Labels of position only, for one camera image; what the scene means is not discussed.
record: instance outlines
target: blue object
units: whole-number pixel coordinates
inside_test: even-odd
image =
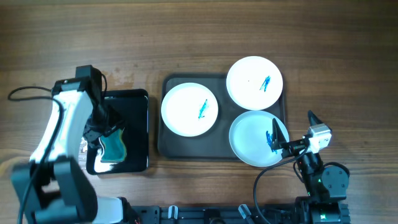
[[[101,136],[104,155],[101,162],[122,162],[126,158],[127,149],[122,140],[123,130],[116,130],[108,137]]]
[[[264,80],[264,82],[262,83],[260,90],[264,89],[264,92],[267,90],[267,86],[269,84],[269,82],[271,81],[271,77],[267,76],[267,78]]]
[[[206,99],[205,103],[203,104],[203,106],[200,108],[199,119],[205,117],[205,115],[203,115],[203,112],[205,112],[206,108],[207,108],[207,99]]]
[[[271,147],[272,145],[272,134],[269,134],[268,131],[266,131],[266,136],[267,136],[267,143],[269,145],[269,147]],[[271,149],[272,152],[275,152],[275,154],[278,154],[278,152],[276,150]]]

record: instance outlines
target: white plate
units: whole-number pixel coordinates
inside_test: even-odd
[[[273,105],[282,93],[282,75],[268,59],[245,57],[229,70],[226,88],[237,105],[247,110],[263,110]]]
[[[276,118],[286,141],[289,141],[284,124],[268,112],[248,111],[234,120],[229,129],[229,143],[243,162],[256,167],[267,167],[282,159],[280,152],[272,152],[267,142],[267,131],[272,134],[273,118]]]
[[[183,83],[164,97],[162,119],[175,134],[198,136],[208,131],[217,119],[218,104],[214,94],[197,83]]]

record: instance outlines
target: plate rim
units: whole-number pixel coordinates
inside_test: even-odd
[[[231,85],[230,85],[230,83],[231,83],[231,75],[229,75],[229,74],[230,74],[230,72],[232,71],[232,69],[233,69],[234,67],[237,66],[236,64],[237,64],[238,62],[241,62],[241,61],[243,61],[243,60],[248,60],[248,59],[250,59],[250,58],[260,58],[261,60],[265,60],[265,62],[267,62],[267,63],[268,63],[268,62],[271,63],[271,64],[272,64],[273,66],[275,66],[275,68],[278,70],[278,74],[280,75],[280,78],[282,79],[282,81],[281,81],[280,93],[278,94],[278,97],[276,97],[276,100],[273,101],[271,104],[267,105],[265,108],[245,107],[245,106],[243,106],[240,102],[238,102],[238,101],[233,97],[233,94],[232,94]],[[280,72],[279,68],[276,66],[276,64],[274,64],[274,63],[271,62],[270,60],[268,60],[268,59],[266,59],[266,58],[264,58],[264,57],[261,57],[261,56],[247,56],[247,57],[244,57],[244,58],[239,59],[238,61],[236,61],[236,62],[231,66],[231,68],[228,70],[228,73],[227,73],[227,76],[226,76],[226,89],[227,89],[227,92],[228,92],[229,97],[231,97],[231,99],[232,99],[238,106],[240,106],[240,107],[242,107],[242,108],[244,108],[244,109],[247,109],[247,110],[260,111],[260,110],[264,110],[264,109],[267,109],[268,107],[272,106],[276,101],[278,101],[280,95],[281,95],[282,92],[283,92],[283,88],[284,88],[284,81],[283,81],[282,73]]]
[[[170,127],[171,127],[170,122],[169,122],[167,119],[164,119],[163,114],[165,113],[165,109],[166,109],[166,105],[164,104],[164,102],[165,102],[165,100],[168,101],[169,98],[171,97],[171,95],[170,95],[169,93],[170,93],[170,92],[176,92],[176,91],[182,89],[184,86],[191,86],[191,87],[192,87],[192,86],[195,86],[195,87],[199,87],[199,88],[201,88],[201,89],[204,89],[205,91],[207,91],[208,93],[210,93],[210,94],[211,94],[211,97],[214,98],[214,100],[216,101],[216,105],[217,105],[217,108],[216,108],[216,110],[217,110],[217,116],[216,116],[215,120],[213,121],[213,123],[211,124],[211,126],[210,126],[208,129],[204,130],[204,132],[202,132],[202,133],[200,133],[200,134],[182,134],[182,133],[176,133],[176,131],[175,131],[174,128],[170,128]],[[216,120],[217,120],[217,117],[218,117],[218,101],[217,101],[217,98],[216,98],[216,96],[214,95],[214,93],[213,93],[212,91],[210,91],[210,90],[209,90],[207,87],[205,87],[204,85],[201,85],[201,84],[199,84],[199,83],[193,83],[193,82],[181,83],[181,84],[179,84],[179,85],[177,85],[177,86],[171,88],[171,89],[165,94],[165,96],[163,97],[162,104],[161,104],[161,106],[160,106],[160,116],[162,117],[162,121],[164,122],[164,124],[166,125],[166,127],[169,128],[169,129],[171,130],[171,132],[173,132],[174,134],[178,134],[179,136],[183,136],[183,137],[195,137],[195,136],[199,136],[199,135],[201,135],[201,134],[206,133],[206,132],[207,132],[211,127],[213,127],[213,125],[216,123]]]
[[[266,112],[266,111],[262,111],[262,110],[257,110],[257,111],[256,111],[256,110],[251,110],[251,111],[247,111],[247,112],[244,112],[244,113],[240,114],[238,117],[236,117],[235,120],[232,122],[231,126],[229,127],[229,133],[228,133],[229,145],[231,146],[231,149],[232,149],[232,151],[234,152],[235,156],[238,157],[242,162],[244,162],[244,163],[246,163],[246,164],[248,164],[248,165],[250,165],[250,166],[254,166],[254,167],[269,167],[269,166],[272,166],[272,165],[274,165],[274,164],[280,162],[280,161],[283,159],[282,156],[280,157],[280,159],[279,159],[277,162],[275,162],[275,163],[273,163],[273,164],[270,164],[270,165],[266,165],[266,166],[254,165],[254,164],[250,164],[250,163],[246,162],[246,161],[243,160],[240,156],[238,156],[238,154],[236,153],[236,150],[234,149],[234,147],[233,147],[233,145],[232,145],[232,143],[231,143],[231,130],[232,130],[232,127],[233,127],[233,126],[236,126],[236,125],[237,125],[237,124],[236,124],[236,125],[234,125],[234,124],[235,124],[235,122],[238,122],[238,121],[237,121],[238,118],[241,117],[241,116],[244,116],[245,114],[248,114],[248,113],[270,114],[271,116],[273,116],[277,121],[280,121],[280,122],[284,125],[284,128],[286,129],[286,133],[287,133],[287,136],[285,136],[285,138],[286,138],[286,141],[289,141],[289,132],[288,132],[288,130],[287,130],[285,124],[284,124],[277,116],[273,115],[273,114],[270,113],[270,112]]]

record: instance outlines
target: teal sponge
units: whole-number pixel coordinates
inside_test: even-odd
[[[127,156],[127,149],[122,140],[123,130],[116,130],[108,137],[101,136],[104,154],[101,162],[122,162]]]

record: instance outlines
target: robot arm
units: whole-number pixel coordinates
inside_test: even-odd
[[[349,211],[340,202],[346,199],[349,184],[349,170],[337,163],[324,164],[319,150],[327,147],[331,129],[308,112],[310,128],[302,139],[286,142],[276,121],[273,121],[272,149],[282,151],[282,157],[297,157],[298,169],[302,175],[308,197],[297,197],[294,220],[296,223],[349,223]]]
[[[123,125],[118,113],[103,104],[101,76],[91,65],[77,67],[75,78],[59,80],[52,89],[53,97],[64,109],[52,150],[44,166],[38,165],[58,120],[56,103],[30,163],[15,167],[11,176],[21,202],[31,174],[40,169],[24,209],[29,223],[118,223],[137,219],[125,198],[97,197],[77,163],[82,136],[93,145],[100,136],[109,136]],[[42,187],[51,180],[58,182],[59,191],[44,192]]]

